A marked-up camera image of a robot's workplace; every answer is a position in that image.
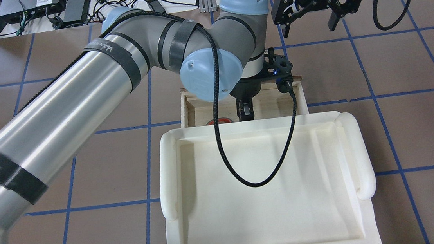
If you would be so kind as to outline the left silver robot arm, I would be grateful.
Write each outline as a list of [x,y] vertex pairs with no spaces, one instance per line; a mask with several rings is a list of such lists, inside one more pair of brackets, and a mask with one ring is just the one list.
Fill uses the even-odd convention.
[[219,0],[210,28],[178,16],[113,9],[103,33],[0,130],[0,244],[54,176],[158,67],[216,104],[262,68],[269,0]]

